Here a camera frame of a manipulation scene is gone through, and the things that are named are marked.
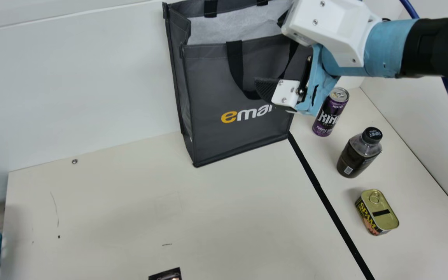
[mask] light blue tape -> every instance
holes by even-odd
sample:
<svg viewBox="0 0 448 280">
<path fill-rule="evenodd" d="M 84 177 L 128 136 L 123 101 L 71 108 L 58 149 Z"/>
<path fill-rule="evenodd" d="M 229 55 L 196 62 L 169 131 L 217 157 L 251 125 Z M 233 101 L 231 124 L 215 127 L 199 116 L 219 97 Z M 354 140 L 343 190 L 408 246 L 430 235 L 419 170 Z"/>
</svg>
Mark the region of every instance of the light blue tape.
<svg viewBox="0 0 448 280">
<path fill-rule="evenodd" d="M 314 44 L 312 48 L 312 67 L 311 74 L 309 76 L 309 86 L 307 87 L 307 96 L 304 102 L 295 106 L 295 110 L 304 115 L 315 116 L 340 77 L 333 77 L 329 75 L 322 67 L 320 55 L 325 48 L 320 44 Z M 312 102 L 315 89 L 316 96 Z"/>
<path fill-rule="evenodd" d="M 334 76 L 395 78 L 400 73 L 407 35 L 416 21 L 383 21 L 375 25 L 366 41 L 364 68 L 339 67 L 327 49 L 322 50 L 322 65 Z"/>
</svg>

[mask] tin can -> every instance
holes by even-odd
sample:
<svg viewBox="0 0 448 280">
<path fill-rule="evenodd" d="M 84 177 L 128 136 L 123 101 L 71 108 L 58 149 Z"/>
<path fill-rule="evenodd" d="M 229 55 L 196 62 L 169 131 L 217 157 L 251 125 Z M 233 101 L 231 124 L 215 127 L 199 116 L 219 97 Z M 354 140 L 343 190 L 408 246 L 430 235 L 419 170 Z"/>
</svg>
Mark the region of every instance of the tin can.
<svg viewBox="0 0 448 280">
<path fill-rule="evenodd" d="M 385 234 L 399 226 L 399 220 L 381 191 L 363 191 L 355 203 L 369 232 L 373 235 Z"/>
<path fill-rule="evenodd" d="M 322 104 L 312 130 L 316 135 L 326 137 L 331 134 L 341 112 L 348 102 L 348 92 L 341 87 L 335 87 Z"/>
</svg>

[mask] black handle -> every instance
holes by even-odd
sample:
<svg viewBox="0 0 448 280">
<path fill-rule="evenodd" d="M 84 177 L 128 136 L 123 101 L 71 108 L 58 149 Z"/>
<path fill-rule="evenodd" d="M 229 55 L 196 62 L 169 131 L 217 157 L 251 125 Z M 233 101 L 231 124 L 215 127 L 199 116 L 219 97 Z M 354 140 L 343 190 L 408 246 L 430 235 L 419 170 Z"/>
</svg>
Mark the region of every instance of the black handle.
<svg viewBox="0 0 448 280">
<path fill-rule="evenodd" d="M 279 75 L 278 79 L 282 79 L 285 76 L 286 69 L 290 65 L 293 56 L 295 55 L 298 49 L 298 43 L 290 40 L 290 51 L 288 53 L 288 62 L 286 63 L 285 69 L 283 73 Z M 245 94 L 248 99 L 251 100 L 259 100 L 261 99 L 259 94 L 256 91 L 247 91 L 243 89 L 243 41 L 233 41 L 226 42 L 226 51 L 227 51 L 227 62 L 229 64 L 229 70 L 231 71 L 231 76 L 233 76 L 233 80 L 236 85 L 240 88 L 240 90 Z"/>
<path fill-rule="evenodd" d="M 217 16 L 218 0 L 205 0 L 203 3 L 203 14 L 205 18 L 215 18 Z M 269 0 L 257 0 L 257 6 L 265 6 Z"/>
</svg>

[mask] white fabric lining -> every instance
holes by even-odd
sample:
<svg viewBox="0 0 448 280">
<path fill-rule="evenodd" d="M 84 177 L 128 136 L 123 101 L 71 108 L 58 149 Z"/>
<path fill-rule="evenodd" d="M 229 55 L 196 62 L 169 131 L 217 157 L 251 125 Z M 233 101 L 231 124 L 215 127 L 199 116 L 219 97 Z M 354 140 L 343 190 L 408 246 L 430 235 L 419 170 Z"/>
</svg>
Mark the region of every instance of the white fabric lining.
<svg viewBox="0 0 448 280">
<path fill-rule="evenodd" d="M 217 17 L 192 17 L 188 45 L 225 43 L 281 34 L 278 18 L 290 8 L 292 0 L 269 1 L 265 6 L 252 6 L 218 14 Z"/>
</svg>

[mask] dark brown bottle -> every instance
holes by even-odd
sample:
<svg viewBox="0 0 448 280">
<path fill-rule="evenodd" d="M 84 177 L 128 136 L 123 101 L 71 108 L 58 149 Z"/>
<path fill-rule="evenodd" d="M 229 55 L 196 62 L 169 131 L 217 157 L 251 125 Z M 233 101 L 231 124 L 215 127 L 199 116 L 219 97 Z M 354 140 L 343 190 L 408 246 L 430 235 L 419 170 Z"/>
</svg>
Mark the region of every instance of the dark brown bottle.
<svg viewBox="0 0 448 280">
<path fill-rule="evenodd" d="M 370 127 L 350 138 L 336 164 L 338 173 L 347 178 L 359 176 L 381 153 L 382 137 L 381 130 Z"/>
</svg>

